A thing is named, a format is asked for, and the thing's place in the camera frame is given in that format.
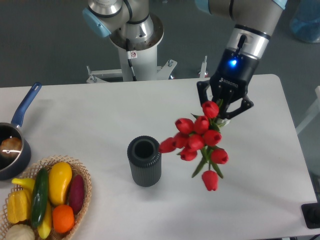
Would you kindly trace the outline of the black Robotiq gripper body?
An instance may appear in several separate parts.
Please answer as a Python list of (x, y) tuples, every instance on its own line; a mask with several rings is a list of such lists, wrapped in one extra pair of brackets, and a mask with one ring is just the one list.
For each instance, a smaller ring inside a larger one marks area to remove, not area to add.
[(247, 96), (248, 85), (258, 64), (258, 59), (225, 49), (214, 75), (210, 78), (214, 102), (219, 104), (220, 108), (223, 101), (229, 102), (229, 111), (238, 108), (242, 98)]

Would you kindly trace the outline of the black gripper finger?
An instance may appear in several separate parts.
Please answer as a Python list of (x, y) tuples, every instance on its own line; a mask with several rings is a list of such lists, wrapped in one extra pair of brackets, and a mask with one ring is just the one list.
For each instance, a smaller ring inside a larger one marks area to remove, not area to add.
[(246, 95), (245, 97), (243, 97), (241, 99), (240, 105), (238, 106), (238, 108), (229, 111), (229, 107), (230, 107), (231, 103), (227, 102), (226, 100), (223, 101), (222, 105), (220, 106), (220, 110), (219, 110), (219, 118), (220, 119), (232, 119), (240, 114), (242, 114), (243, 112), (249, 110), (250, 108), (252, 108), (254, 106), (254, 103), (248, 98), (248, 96)]
[(208, 88), (212, 88), (212, 85), (213, 84), (211, 80), (203, 80), (196, 83), (199, 102), (201, 106), (207, 101), (214, 102), (214, 97), (212, 96), (211, 99), (209, 99), (207, 94)]

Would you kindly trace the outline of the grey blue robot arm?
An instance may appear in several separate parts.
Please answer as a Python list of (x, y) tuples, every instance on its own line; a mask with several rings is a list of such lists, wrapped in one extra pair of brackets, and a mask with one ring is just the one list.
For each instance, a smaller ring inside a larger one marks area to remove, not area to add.
[[(196, 7), (235, 22), (219, 65), (209, 80), (197, 83), (199, 100), (220, 105), (218, 117), (232, 119), (251, 108), (248, 85), (285, 9), (284, 0), (197, 0)], [(117, 47), (122, 78), (129, 81), (165, 79), (157, 69), (157, 46), (164, 36), (160, 19), (147, 0), (90, 0), (82, 16), (101, 38)]]

